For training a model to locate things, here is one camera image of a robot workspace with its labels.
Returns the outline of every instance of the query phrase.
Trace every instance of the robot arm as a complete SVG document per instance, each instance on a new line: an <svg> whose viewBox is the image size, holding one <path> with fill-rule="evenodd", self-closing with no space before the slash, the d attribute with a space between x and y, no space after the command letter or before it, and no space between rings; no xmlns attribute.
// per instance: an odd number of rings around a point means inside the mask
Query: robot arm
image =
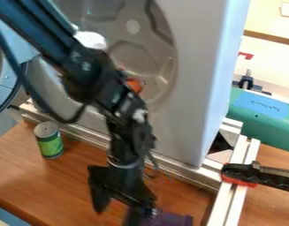
<svg viewBox="0 0 289 226"><path fill-rule="evenodd" d="M155 195L144 185L144 159L154 148L145 102L125 84L100 50L87 49L74 30L47 0L0 1L0 19L32 43L62 74L67 93L83 106L70 119L59 116L30 85L0 31L0 47L12 69L37 103L60 123L76 122L88 104L105 115L110 131L109 167L89 166L95 211L101 213L115 198L130 206L125 225L139 225L152 214Z"/></svg>

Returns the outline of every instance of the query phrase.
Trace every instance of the metal frame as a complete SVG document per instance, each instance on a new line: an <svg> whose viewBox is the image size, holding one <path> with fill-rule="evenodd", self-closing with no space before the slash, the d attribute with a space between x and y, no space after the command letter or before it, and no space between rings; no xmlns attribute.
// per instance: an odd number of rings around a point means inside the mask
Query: metal frame
<svg viewBox="0 0 289 226"><path fill-rule="evenodd" d="M247 137L241 135L230 163L251 163L257 156L259 146L259 140L247 142ZM246 186L222 182L207 225L238 225L246 194Z"/></svg>

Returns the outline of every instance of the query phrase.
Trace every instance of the washing machine door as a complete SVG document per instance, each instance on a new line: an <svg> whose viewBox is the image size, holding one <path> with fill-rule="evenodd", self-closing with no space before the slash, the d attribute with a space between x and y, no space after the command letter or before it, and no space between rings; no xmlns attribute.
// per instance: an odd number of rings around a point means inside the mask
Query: washing machine door
<svg viewBox="0 0 289 226"><path fill-rule="evenodd" d="M38 53L24 40L0 20L0 30L7 40L11 51L20 63L21 70L26 71L25 62L31 60ZM8 108L17 96L21 87L16 75L0 49L0 113Z"/></svg>
<svg viewBox="0 0 289 226"><path fill-rule="evenodd" d="M228 110L249 1L54 2L80 32L101 35L116 65L142 80L156 151L200 167ZM79 123L106 132L93 112Z"/></svg>

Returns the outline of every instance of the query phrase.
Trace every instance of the screw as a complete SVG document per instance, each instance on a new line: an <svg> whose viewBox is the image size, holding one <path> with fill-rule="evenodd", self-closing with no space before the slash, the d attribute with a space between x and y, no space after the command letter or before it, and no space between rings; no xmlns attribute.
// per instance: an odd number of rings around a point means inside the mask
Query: screw
<svg viewBox="0 0 289 226"><path fill-rule="evenodd" d="M83 62L82 64L82 70L83 71L86 71L86 72L89 72L91 69L91 64L89 62Z"/></svg>
<svg viewBox="0 0 289 226"><path fill-rule="evenodd" d="M117 112L115 113L115 116L116 116L116 117L120 117L120 116L121 116L121 113L117 111Z"/></svg>
<svg viewBox="0 0 289 226"><path fill-rule="evenodd" d="M71 54L71 60L74 62L74 63L78 63L80 61L80 58L81 58L81 54L79 52L73 52Z"/></svg>

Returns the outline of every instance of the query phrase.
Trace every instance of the white appliance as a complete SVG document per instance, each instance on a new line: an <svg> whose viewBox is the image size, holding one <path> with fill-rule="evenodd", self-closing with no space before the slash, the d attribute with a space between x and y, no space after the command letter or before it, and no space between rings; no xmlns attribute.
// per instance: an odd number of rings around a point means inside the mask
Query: white appliance
<svg viewBox="0 0 289 226"><path fill-rule="evenodd" d="M249 1L55 2L80 32L103 36L116 64L143 80L156 151L200 167L228 110ZM69 116L78 107L66 97L57 72L40 58L28 72L56 111ZM107 133L94 108L79 125Z"/></svg>

